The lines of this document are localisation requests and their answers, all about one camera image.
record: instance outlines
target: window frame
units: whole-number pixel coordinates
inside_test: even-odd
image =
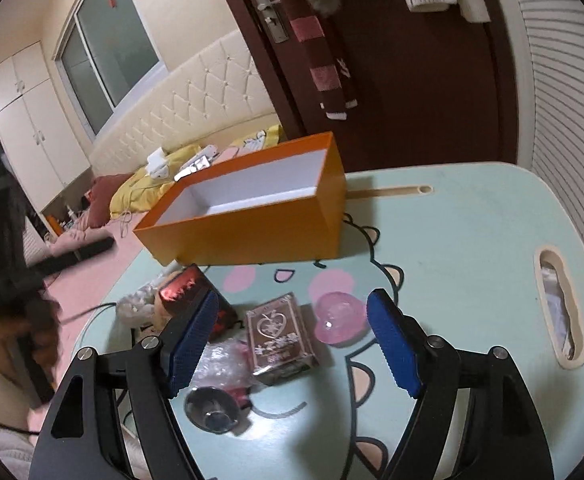
[[[88,137],[90,138],[91,142],[94,143],[98,138],[98,135],[106,133],[107,130],[110,127],[112,127],[112,124],[120,120],[120,118],[123,117],[123,115],[127,111],[129,111],[147,91],[149,91],[150,89],[153,88],[153,86],[155,86],[157,83],[165,79],[168,76],[168,70],[163,61],[163,57],[161,56],[161,53],[152,35],[149,32],[146,19],[144,19],[143,15],[141,14],[141,12],[139,12],[138,8],[136,7],[134,0],[132,0],[132,3],[134,4],[134,10],[136,10],[138,17],[141,20],[141,24],[143,25],[147,38],[150,40],[150,44],[154,49],[154,53],[156,54],[158,61],[142,78],[139,79],[139,81],[136,82],[136,84],[130,89],[130,91],[123,97],[123,99],[121,99],[120,103],[118,105],[114,105],[114,102],[112,102],[112,98],[105,87],[101,74],[96,68],[94,58],[92,57],[92,53],[90,52],[88,45],[85,41],[85,35],[83,33],[82,26],[79,22],[78,12],[81,9],[81,6],[83,5],[83,1],[84,0],[76,0],[72,6],[71,11],[69,12],[66,24],[64,26],[64,31],[61,36],[61,41],[58,43],[56,54],[54,55],[54,64],[56,65],[56,69],[58,70],[58,73],[60,75],[61,82],[63,83],[64,89],[66,90],[70,102],[72,103],[74,111],[77,113],[79,120]],[[79,102],[76,92],[74,91],[74,87],[72,87],[69,75],[67,75],[66,67],[63,64],[62,59],[63,53],[66,50],[70,34],[72,34],[75,28],[79,34],[79,37],[83,44],[83,48],[85,49],[85,53],[88,57],[88,61],[90,62],[90,66],[92,67],[92,72],[94,72],[94,75],[96,76],[96,79],[99,82],[99,86],[101,87],[101,91],[105,94],[105,99],[107,100],[108,104],[110,105],[110,108],[112,109],[112,115],[103,124],[103,126],[98,132],[95,132],[93,130],[90,122],[88,121],[88,118],[85,115],[85,112],[83,111],[83,107]]]

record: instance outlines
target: heart logo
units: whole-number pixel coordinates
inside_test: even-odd
[[[259,319],[259,322],[256,323],[256,330],[262,336],[274,339],[281,335],[286,324],[287,318],[283,314],[272,312],[269,317],[267,314],[263,314],[262,319]]]

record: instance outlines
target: small metal cup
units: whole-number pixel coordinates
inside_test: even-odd
[[[239,421],[241,409],[229,393],[212,386],[193,388],[185,399],[185,414],[197,428],[222,434]]]

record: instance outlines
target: red pillow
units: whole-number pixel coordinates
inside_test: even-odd
[[[118,188],[130,178],[133,173],[98,176],[90,190],[92,201],[88,216],[88,225],[92,229],[103,227],[110,221],[110,202]]]

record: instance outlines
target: pink plastic dish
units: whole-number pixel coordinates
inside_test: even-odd
[[[314,335],[328,345],[338,345],[354,339],[367,327],[365,304],[345,292],[328,292],[316,302],[317,317]]]

